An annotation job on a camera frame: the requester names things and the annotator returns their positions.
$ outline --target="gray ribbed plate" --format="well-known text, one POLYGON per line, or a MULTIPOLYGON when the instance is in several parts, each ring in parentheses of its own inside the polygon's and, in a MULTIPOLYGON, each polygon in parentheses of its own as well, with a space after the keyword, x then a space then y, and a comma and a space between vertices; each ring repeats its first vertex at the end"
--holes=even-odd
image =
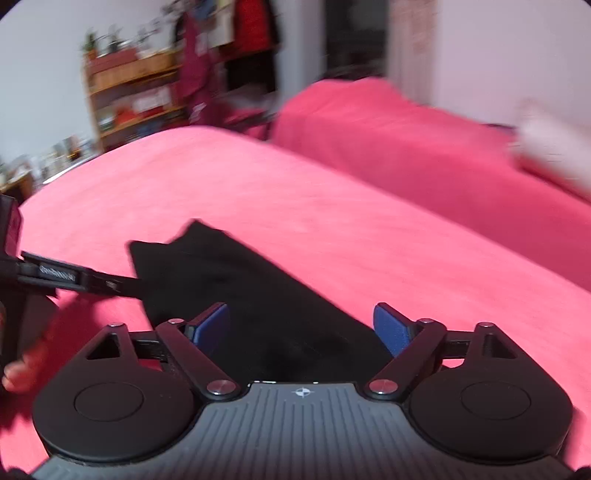
POLYGON ((352 384, 254 384, 244 397, 207 406, 169 450, 132 465, 84 466, 53 457, 38 480, 563 480, 552 458, 476 465, 441 453, 400 407, 361 397, 352 384))

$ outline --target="pillow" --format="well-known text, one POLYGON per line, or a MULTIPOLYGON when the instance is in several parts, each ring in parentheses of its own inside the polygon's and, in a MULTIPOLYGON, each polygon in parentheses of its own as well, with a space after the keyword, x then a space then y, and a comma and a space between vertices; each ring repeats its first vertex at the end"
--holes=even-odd
POLYGON ((589 132, 528 101, 522 106, 512 149, 518 167, 591 202, 589 132))

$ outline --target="red jacket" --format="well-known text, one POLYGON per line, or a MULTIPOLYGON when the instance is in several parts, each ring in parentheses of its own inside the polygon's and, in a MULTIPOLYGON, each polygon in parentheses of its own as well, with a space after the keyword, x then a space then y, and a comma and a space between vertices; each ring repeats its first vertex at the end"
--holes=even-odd
POLYGON ((234 42, 220 47, 222 60, 234 60, 274 47, 263 0, 236 0, 234 42))

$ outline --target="bed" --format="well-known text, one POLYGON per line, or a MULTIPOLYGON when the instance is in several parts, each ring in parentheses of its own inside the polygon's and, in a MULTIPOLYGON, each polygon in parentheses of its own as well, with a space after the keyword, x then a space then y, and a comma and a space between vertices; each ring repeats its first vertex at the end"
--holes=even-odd
MULTIPOLYGON (((471 231, 306 158, 205 127, 152 135, 73 170, 22 206, 21 248, 133 275, 126 243, 167 242, 193 218, 228 231, 367 325, 385 301, 450 329, 495 322, 591 411, 591 294, 471 231)), ((148 329, 138 300, 61 292, 53 375, 101 326, 148 329)), ((6 398, 4 467, 46 457, 34 393, 6 398)), ((570 463, 591 461, 584 427, 570 463)))
POLYGON ((591 207, 516 168, 506 131, 418 106, 368 78, 313 84, 282 108, 272 139, 591 291, 591 207))

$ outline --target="white wall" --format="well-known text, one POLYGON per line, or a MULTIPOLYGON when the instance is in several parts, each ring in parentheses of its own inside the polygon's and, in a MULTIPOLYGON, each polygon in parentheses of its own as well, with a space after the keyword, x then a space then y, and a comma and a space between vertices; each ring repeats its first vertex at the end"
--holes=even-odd
MULTIPOLYGON (((39 154, 73 134, 92 136, 80 46, 89 28, 133 37, 166 0, 21 0, 0 21, 0 157, 39 154)), ((164 47, 170 26, 150 38, 164 47)))
POLYGON ((283 44, 277 56, 280 103, 324 73, 324 2, 275 0, 283 44))
POLYGON ((531 97, 591 125, 591 8, 583 0, 438 0, 434 104, 514 124, 531 97))
MULTIPOLYGON (((93 136, 81 77, 89 28, 133 37, 167 0, 21 0, 0 21, 0 158, 41 154, 73 134, 93 136)), ((275 0, 284 43, 277 57, 281 101, 324 72, 323 2, 275 0)), ((168 44, 170 25, 150 38, 168 44)))

